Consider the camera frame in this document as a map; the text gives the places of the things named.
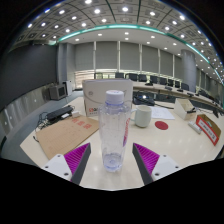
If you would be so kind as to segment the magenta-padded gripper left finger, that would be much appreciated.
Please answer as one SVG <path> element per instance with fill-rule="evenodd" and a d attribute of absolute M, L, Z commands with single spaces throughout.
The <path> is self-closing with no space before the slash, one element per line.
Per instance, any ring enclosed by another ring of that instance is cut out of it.
<path fill-rule="evenodd" d="M 90 154 L 91 144 L 87 143 L 65 155 L 56 154 L 42 169 L 79 185 Z"/>

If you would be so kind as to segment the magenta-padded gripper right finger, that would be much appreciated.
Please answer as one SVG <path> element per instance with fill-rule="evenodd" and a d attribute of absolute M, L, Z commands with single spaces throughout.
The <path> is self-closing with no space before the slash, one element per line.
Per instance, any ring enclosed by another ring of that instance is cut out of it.
<path fill-rule="evenodd" d="M 181 169 L 181 166 L 168 155 L 159 155 L 137 143 L 133 144 L 132 152 L 145 185 Z"/>

